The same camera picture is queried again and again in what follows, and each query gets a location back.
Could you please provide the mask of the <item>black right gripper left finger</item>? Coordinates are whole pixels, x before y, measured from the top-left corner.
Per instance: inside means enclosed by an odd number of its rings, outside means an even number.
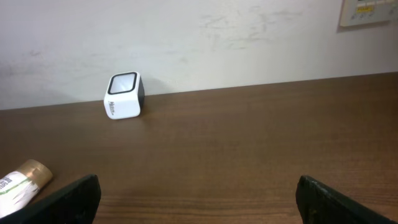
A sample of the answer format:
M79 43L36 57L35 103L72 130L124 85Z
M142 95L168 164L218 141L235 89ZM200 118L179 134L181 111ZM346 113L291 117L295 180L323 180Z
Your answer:
M1 218L1 224L92 224L100 200L98 176L90 174Z

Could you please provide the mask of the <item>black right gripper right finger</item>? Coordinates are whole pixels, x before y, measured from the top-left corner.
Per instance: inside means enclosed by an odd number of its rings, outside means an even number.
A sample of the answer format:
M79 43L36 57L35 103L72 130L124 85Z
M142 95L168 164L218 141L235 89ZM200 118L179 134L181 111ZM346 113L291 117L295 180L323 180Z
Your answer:
M397 224L308 175L295 199L303 224Z

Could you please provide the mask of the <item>white tube with gold cap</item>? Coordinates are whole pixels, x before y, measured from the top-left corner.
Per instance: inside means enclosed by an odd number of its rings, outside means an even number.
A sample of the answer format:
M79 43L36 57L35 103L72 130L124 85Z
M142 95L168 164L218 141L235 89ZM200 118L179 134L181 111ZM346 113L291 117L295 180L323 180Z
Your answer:
M42 163L29 159L1 179L1 218L24 208L52 179Z

